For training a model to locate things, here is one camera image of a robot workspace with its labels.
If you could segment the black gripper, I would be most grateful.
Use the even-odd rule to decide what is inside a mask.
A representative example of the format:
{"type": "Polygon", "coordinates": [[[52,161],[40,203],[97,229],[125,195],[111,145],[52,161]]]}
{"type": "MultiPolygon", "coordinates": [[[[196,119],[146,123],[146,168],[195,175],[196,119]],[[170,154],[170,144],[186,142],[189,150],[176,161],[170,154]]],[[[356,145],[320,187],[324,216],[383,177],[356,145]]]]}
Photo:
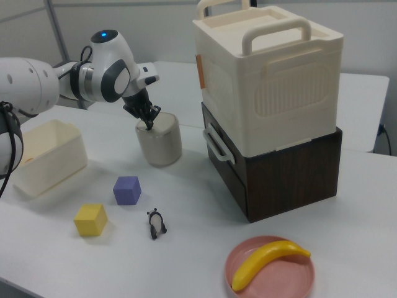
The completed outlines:
{"type": "Polygon", "coordinates": [[[152,106],[147,90],[142,89],[138,93],[132,96],[124,96],[122,99],[125,103],[123,108],[135,118],[141,119],[147,130],[151,130],[161,108],[152,106]]]}

